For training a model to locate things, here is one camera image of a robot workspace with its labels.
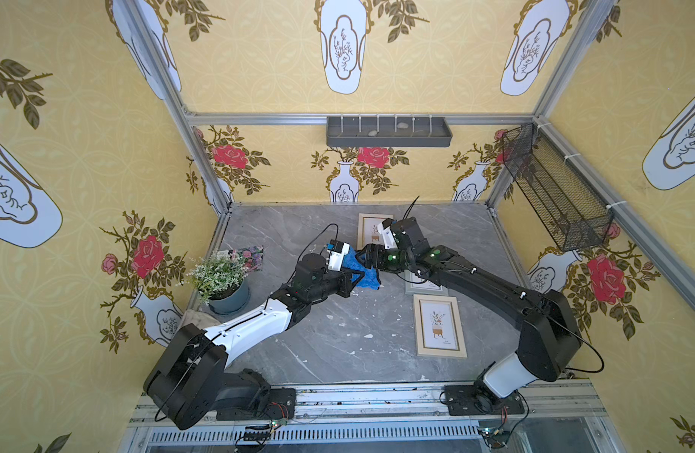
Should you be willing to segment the grey-green picture frame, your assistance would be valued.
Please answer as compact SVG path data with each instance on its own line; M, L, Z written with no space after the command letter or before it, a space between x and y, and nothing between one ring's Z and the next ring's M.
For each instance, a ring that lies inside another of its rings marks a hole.
M438 296L447 296L448 289L436 285L429 280L421 279L410 271L405 271L403 273L403 279L406 282L406 293L407 294L437 294Z

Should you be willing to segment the blue microfiber cloth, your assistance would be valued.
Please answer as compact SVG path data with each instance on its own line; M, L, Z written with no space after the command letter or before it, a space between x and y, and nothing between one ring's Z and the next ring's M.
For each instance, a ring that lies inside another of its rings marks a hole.
M351 271L351 282L354 288L366 288L375 291L381 288L377 270L368 269L361 264L356 258L354 248L349 249L343 258L342 269Z

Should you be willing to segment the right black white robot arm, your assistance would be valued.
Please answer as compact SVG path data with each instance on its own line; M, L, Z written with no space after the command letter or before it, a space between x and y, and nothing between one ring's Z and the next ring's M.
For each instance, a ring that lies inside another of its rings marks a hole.
M368 269L393 274L408 270L464 294L518 330L516 351L488 366L473 384L474 405L482 413L496 409L534 381L556 381L581 348L579 328L563 294L510 283L449 247L402 250L366 245L356 259Z

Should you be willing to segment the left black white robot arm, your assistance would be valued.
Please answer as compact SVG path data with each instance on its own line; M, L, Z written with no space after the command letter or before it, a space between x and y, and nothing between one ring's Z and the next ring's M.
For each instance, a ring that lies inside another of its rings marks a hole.
M227 368L264 340L294 327L313 305L333 294L348 298L366 269L337 268L319 254L308 254L293 277L256 309L210 328L181 327L145 380L143 390L158 407L155 420L168 419L188 430L210 411L263 413L271 385L258 372Z

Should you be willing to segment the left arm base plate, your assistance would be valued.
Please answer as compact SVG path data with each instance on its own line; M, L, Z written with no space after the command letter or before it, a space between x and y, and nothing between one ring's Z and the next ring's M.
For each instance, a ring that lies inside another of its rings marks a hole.
M216 412L218 421L251 421L294 419L296 412L296 389L277 388L259 396L248 406L220 409Z

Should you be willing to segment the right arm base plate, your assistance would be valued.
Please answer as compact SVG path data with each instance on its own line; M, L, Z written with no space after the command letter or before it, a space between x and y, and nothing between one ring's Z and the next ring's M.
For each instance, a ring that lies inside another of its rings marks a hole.
M498 398L483 385L447 385L439 400L450 415L519 415L526 405L518 392Z

